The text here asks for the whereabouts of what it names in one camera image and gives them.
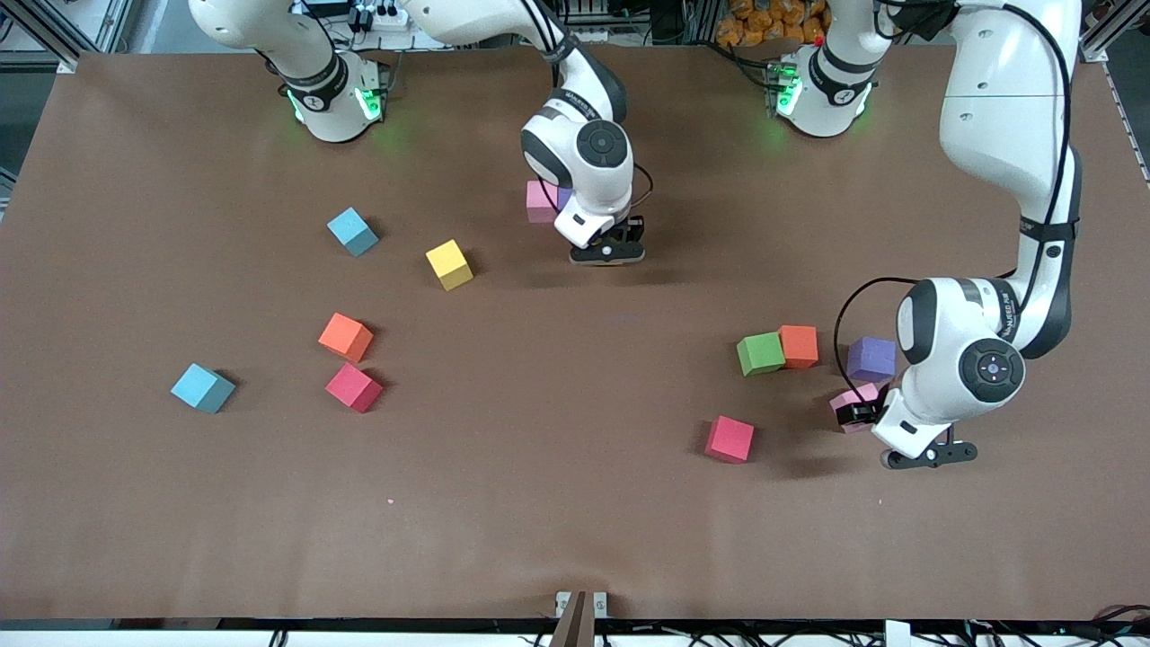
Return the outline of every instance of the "yellow cube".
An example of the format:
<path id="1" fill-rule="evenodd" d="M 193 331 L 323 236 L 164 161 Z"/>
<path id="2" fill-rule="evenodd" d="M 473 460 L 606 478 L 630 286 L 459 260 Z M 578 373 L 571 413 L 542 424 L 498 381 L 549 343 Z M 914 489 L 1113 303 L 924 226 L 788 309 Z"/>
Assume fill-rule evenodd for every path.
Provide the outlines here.
<path id="1" fill-rule="evenodd" d="M 431 269 L 443 283 L 443 288 L 453 290 L 471 279 L 471 268 L 467 265 L 463 252 L 459 249 L 455 240 L 447 240 L 438 247 L 428 252 L 428 260 Z"/>

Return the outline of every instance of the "black cable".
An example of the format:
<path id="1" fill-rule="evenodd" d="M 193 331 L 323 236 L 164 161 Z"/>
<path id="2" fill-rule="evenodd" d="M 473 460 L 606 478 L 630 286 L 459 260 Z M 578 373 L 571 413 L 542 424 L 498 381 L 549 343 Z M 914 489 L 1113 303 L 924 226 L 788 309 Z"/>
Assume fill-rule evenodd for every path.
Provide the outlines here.
<path id="1" fill-rule="evenodd" d="M 904 2 L 903 0 L 875 0 L 875 2 L 890 7 L 930 7 L 934 5 L 953 5 L 954 0 L 919 0 L 917 2 Z"/>
<path id="2" fill-rule="evenodd" d="M 843 368 L 843 357 L 842 354 L 838 353 L 838 329 L 842 326 L 843 315 L 846 314 L 846 308 L 850 307 L 851 301 L 854 300 L 854 296 L 862 293 L 862 290 L 866 290 L 871 285 L 875 285 L 879 283 L 908 283 L 913 285 L 918 283 L 918 280 L 914 278 L 904 278 L 902 276 L 880 276 L 877 278 L 872 278 L 866 283 L 859 285 L 857 290 L 851 292 L 851 295 L 846 296 L 846 300 L 843 302 L 843 307 L 838 310 L 838 316 L 835 317 L 835 332 L 831 336 L 831 344 L 834 345 L 834 351 L 835 351 L 835 367 L 838 368 L 838 375 L 843 377 L 843 380 L 846 380 L 846 386 L 850 387 L 851 391 L 854 393 L 854 398 L 859 399 L 859 403 L 865 403 L 866 399 L 862 398 L 862 394 L 860 394 L 857 388 L 854 388 L 854 383 L 852 383 L 851 379 L 846 376 L 846 369 Z M 782 641 L 780 640 L 774 645 L 774 647 L 779 647 L 781 642 Z"/>
<path id="3" fill-rule="evenodd" d="M 879 0 L 880 2 L 890 2 L 891 0 Z M 1063 55 L 1063 48 L 1058 46 L 1058 40 L 1055 39 L 1050 30 L 1045 28 L 1037 18 L 1027 13 L 1025 9 L 1020 9 L 1014 5 L 1003 5 L 1002 10 L 1014 14 L 1015 16 L 1022 18 L 1023 21 L 1030 23 L 1030 26 L 1037 31 L 1042 38 L 1050 46 L 1053 52 L 1055 57 L 1058 59 L 1058 71 L 1061 75 L 1063 80 L 1063 143 L 1060 151 L 1058 153 L 1058 169 L 1055 171 L 1055 187 L 1050 193 L 1050 205 L 1046 207 L 1046 216 L 1042 219 L 1044 226 L 1050 225 L 1050 221 L 1055 216 L 1055 207 L 1058 206 L 1058 195 L 1063 186 L 1063 176 L 1066 172 L 1066 156 L 1070 153 L 1071 147 L 1071 71 L 1070 66 L 1066 64 L 1066 56 Z M 1026 292 L 1022 300 L 1019 302 L 1018 311 L 1022 313 L 1026 310 L 1027 303 L 1030 301 L 1030 294 L 1034 293 L 1034 285 L 1038 279 L 1038 264 L 1042 262 L 1042 254 L 1044 244 L 1037 241 L 1034 249 L 1034 264 L 1030 268 L 1030 278 L 1026 284 Z"/>
<path id="4" fill-rule="evenodd" d="M 714 645 L 703 640 L 703 634 L 696 634 L 691 637 L 691 642 L 687 647 L 695 647 L 696 645 L 703 645 L 703 647 L 715 647 Z"/>
<path id="5" fill-rule="evenodd" d="M 963 631 L 956 633 L 958 639 L 963 641 L 966 647 L 979 647 L 979 637 L 973 629 L 971 629 L 969 622 L 963 623 Z"/>
<path id="6" fill-rule="evenodd" d="M 543 32 L 543 26 L 539 24 L 539 20 L 535 16 L 535 11 L 531 10 L 531 5 L 535 5 L 536 9 L 538 9 L 539 6 L 535 3 L 535 0 L 530 0 L 530 3 L 528 3 L 528 1 L 529 0 L 519 0 L 519 3 L 523 6 L 523 10 L 527 11 L 527 15 L 531 18 L 531 24 L 535 25 L 535 32 L 539 34 L 543 48 L 550 54 L 555 48 L 555 46 L 551 44 L 552 39 L 549 38 L 551 30 L 549 29 L 546 33 Z"/>
<path id="7" fill-rule="evenodd" d="M 926 640 L 927 642 L 934 642 L 935 645 L 953 647 L 953 644 L 950 640 L 946 640 L 941 636 L 938 638 L 930 638 L 929 636 L 914 634 L 914 638 L 918 638 L 919 640 Z"/>
<path id="8" fill-rule="evenodd" d="M 687 43 L 683 43 L 683 45 L 705 45 L 712 52 L 719 54 L 720 56 L 727 59 L 728 61 L 733 63 L 742 62 L 744 66 L 749 68 L 767 69 L 768 67 L 767 63 L 764 62 L 752 61 L 750 59 L 743 59 L 737 54 L 735 54 L 734 49 L 730 51 L 723 49 L 718 43 L 712 43 L 711 40 L 688 40 Z"/>
<path id="9" fill-rule="evenodd" d="M 1105 614 L 1103 616 L 1097 616 L 1096 618 L 1091 619 L 1090 622 L 1091 623 L 1101 623 L 1101 622 L 1112 621 L 1112 619 L 1117 618 L 1118 616 L 1124 616 L 1126 614 L 1129 614 L 1130 611 L 1150 611 L 1150 607 L 1148 607 L 1147 604 L 1127 604 L 1125 607 L 1119 607 L 1118 609 L 1114 609 L 1113 611 L 1110 611 L 1110 613 L 1107 613 L 1107 614 Z M 1134 621 L 1134 622 L 1135 623 L 1141 623 L 1141 622 L 1145 622 L 1145 621 Z"/>
<path id="10" fill-rule="evenodd" d="M 631 201 L 631 207 L 632 208 L 642 205 L 643 200 L 646 200 L 647 198 L 651 197 L 651 193 L 654 193 L 654 178 L 651 177 L 651 174 L 647 172 L 647 169 L 643 168 L 643 164 L 641 164 L 638 162 L 635 162 L 635 168 L 639 169 L 639 172 L 642 172 L 643 175 L 646 176 L 646 178 L 647 178 L 647 190 L 646 190 L 646 193 L 643 193 L 642 195 L 639 195 L 639 198 L 637 200 Z"/>
<path id="11" fill-rule="evenodd" d="M 1003 629 L 1005 629 L 1006 631 L 1013 633 L 1014 636 L 1018 636 L 1020 639 L 1022 639 L 1022 642 L 1026 642 L 1030 647 L 1042 647 L 1033 638 L 1030 638 L 1029 636 L 1027 636 L 1027 634 L 1025 634 L 1025 633 L 1022 633 L 1020 631 L 1014 631 L 1006 623 L 999 621 L 998 624 L 1000 624 L 1003 626 Z"/>
<path id="12" fill-rule="evenodd" d="M 543 197 L 547 198 L 547 203 L 551 205 L 551 208 L 555 209 L 555 213 L 559 213 L 559 207 L 555 205 L 555 201 L 551 199 L 551 193 L 547 192 L 547 184 L 543 180 L 543 176 L 536 172 L 535 178 L 539 180 L 539 190 L 543 191 Z"/>
<path id="13" fill-rule="evenodd" d="M 735 67 L 738 68 L 738 71 L 743 72 L 743 76 L 745 76 L 747 80 L 758 85 L 759 87 L 762 87 L 764 90 L 770 90 L 773 87 L 770 84 L 764 80 L 759 80 L 758 78 L 754 78 L 754 76 L 750 71 L 747 71 L 746 68 L 743 67 L 742 60 L 736 60 Z"/>
<path id="14" fill-rule="evenodd" d="M 895 37 L 898 36 L 897 33 L 887 34 L 887 32 L 879 29 L 879 11 L 871 14 L 871 17 L 874 23 L 874 32 L 879 34 L 879 38 L 882 38 L 883 40 L 894 40 Z"/>

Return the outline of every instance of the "red cube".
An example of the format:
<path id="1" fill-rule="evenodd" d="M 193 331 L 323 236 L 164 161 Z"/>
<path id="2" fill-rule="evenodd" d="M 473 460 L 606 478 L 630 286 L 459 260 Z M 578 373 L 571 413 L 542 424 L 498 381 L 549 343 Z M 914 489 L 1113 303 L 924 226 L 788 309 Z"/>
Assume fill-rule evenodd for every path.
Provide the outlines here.
<path id="1" fill-rule="evenodd" d="M 819 334 L 814 326 L 783 326 L 779 329 L 783 344 L 783 369 L 810 369 L 819 363 Z"/>
<path id="2" fill-rule="evenodd" d="M 726 463 L 746 463 L 753 433 L 753 426 L 720 416 L 711 424 L 711 436 L 703 453 Z"/>
<path id="3" fill-rule="evenodd" d="M 383 393 L 383 387 L 353 364 L 346 363 L 328 383 L 328 393 L 355 411 L 365 414 Z"/>

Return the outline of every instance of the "green led light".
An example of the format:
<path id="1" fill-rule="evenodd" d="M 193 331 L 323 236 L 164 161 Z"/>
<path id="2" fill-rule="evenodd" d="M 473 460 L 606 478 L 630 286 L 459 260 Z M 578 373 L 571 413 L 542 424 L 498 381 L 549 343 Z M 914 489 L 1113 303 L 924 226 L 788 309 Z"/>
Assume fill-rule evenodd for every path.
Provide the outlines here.
<path id="1" fill-rule="evenodd" d="M 304 123 L 304 115 L 299 111 L 299 103 L 296 102 L 296 97 L 292 95 L 291 91 L 288 91 L 288 99 L 291 101 L 291 107 L 296 110 L 296 121 Z"/>
<path id="2" fill-rule="evenodd" d="M 795 111 L 795 103 L 798 102 L 798 95 L 802 93 L 803 79 L 796 78 L 795 83 L 779 95 L 779 114 L 790 115 Z"/>
<path id="3" fill-rule="evenodd" d="M 369 121 L 379 118 L 379 114 L 382 113 L 379 109 L 379 98 L 376 97 L 374 92 L 366 92 L 356 87 L 355 99 L 359 101 L 360 108 L 363 110 L 363 116 L 366 116 Z"/>
<path id="4" fill-rule="evenodd" d="M 859 107 L 854 110 L 854 116 L 859 116 L 860 114 L 862 114 L 862 110 L 866 109 L 866 98 L 867 98 L 867 94 L 871 93 L 871 88 L 872 87 L 874 87 L 873 83 L 867 83 L 866 84 L 866 90 L 864 90 L 862 91 L 862 95 L 859 97 Z"/>

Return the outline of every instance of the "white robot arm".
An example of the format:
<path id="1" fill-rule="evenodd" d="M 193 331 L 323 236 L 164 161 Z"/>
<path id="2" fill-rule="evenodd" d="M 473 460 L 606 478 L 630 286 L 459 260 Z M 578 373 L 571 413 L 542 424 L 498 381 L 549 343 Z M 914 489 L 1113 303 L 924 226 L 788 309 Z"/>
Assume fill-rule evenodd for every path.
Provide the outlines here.
<path id="1" fill-rule="evenodd" d="M 255 49 L 283 78 L 296 118 L 317 139 L 347 141 L 383 116 L 381 67 L 336 52 L 323 25 L 292 14 L 292 0 L 187 0 L 213 40 Z"/>
<path id="2" fill-rule="evenodd" d="M 619 125 L 627 92 L 536 0 L 399 0 L 431 38 L 467 45 L 500 33 L 530 41 L 559 66 L 562 85 L 523 126 L 523 156 L 540 177 L 572 188 L 555 229 L 575 248 L 572 261 L 615 264 L 643 259 L 642 218 L 628 218 L 635 157 Z"/>
<path id="3" fill-rule="evenodd" d="M 382 120 L 385 82 L 374 61 L 336 48 L 315 18 L 290 13 L 292 0 L 189 0 L 209 37 L 252 48 L 284 80 L 296 115 L 324 141 L 346 141 Z M 523 155 L 539 176 L 572 188 L 555 228 L 572 260 L 613 264 L 643 259 L 642 218 L 629 218 L 635 159 L 619 125 L 627 93 L 619 78 L 582 47 L 536 0 L 399 0 L 431 38 L 468 45 L 516 33 L 552 64 L 564 83 L 521 132 Z"/>
<path id="4" fill-rule="evenodd" d="M 943 151 L 1010 191 L 1021 209 L 1012 275 L 927 278 L 898 307 L 898 344 L 911 367 L 869 403 L 872 430 L 895 462 L 921 460 L 954 423 L 1010 402 L 1026 377 L 1023 360 L 1042 357 L 1070 331 L 1081 164 L 1067 140 L 1066 61 L 1074 61 L 1081 6 L 887 0 L 874 16 L 868 0 L 830 3 L 826 44 L 792 56 L 798 80 L 780 97 L 787 105 L 779 113 L 815 136 L 842 132 L 862 111 L 889 44 L 875 29 L 889 33 L 883 25 L 894 24 L 927 37 L 946 29 L 958 53 L 943 101 Z"/>

